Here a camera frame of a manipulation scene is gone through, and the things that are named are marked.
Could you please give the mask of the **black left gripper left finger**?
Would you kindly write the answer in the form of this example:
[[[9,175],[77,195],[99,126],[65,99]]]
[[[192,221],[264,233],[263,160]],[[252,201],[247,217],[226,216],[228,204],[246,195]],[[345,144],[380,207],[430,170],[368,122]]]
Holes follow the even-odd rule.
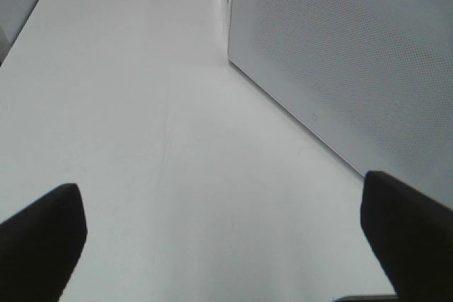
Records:
[[[88,234],[77,184],[60,185],[1,223],[1,300],[58,301]]]

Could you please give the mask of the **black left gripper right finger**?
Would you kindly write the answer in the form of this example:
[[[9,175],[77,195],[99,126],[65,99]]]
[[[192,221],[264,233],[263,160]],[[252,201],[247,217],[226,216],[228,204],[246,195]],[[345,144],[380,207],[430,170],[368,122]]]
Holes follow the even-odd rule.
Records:
[[[400,301],[452,300],[451,209],[383,171],[369,171],[360,225]]]

